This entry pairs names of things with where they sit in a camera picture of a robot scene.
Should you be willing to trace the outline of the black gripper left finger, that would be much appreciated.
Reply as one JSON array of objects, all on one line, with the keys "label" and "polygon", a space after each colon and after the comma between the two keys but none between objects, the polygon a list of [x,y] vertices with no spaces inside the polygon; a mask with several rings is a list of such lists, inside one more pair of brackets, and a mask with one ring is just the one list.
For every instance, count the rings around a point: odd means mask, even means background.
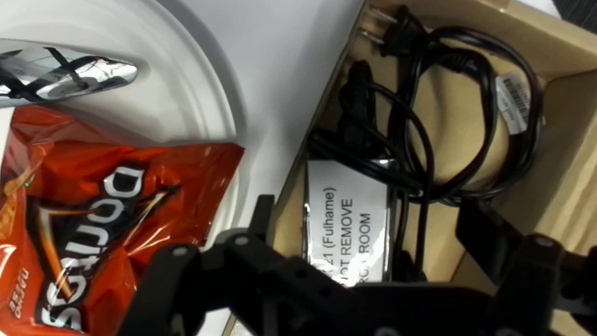
[{"label": "black gripper left finger", "polygon": [[253,333],[264,331],[264,301],[251,258],[266,262],[273,195],[256,202],[249,228],[227,230],[208,251],[159,251],[126,312],[118,336],[199,336],[210,312],[228,309]]}]

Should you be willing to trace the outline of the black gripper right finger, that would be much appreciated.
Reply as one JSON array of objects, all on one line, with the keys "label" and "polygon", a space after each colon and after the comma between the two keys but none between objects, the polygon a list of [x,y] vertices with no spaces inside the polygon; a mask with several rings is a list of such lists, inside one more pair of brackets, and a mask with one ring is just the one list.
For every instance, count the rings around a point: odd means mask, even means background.
[{"label": "black gripper right finger", "polygon": [[597,253],[570,253],[544,234],[521,234],[482,202],[464,202],[456,236],[497,286],[486,336],[557,336],[557,310],[597,335]]}]

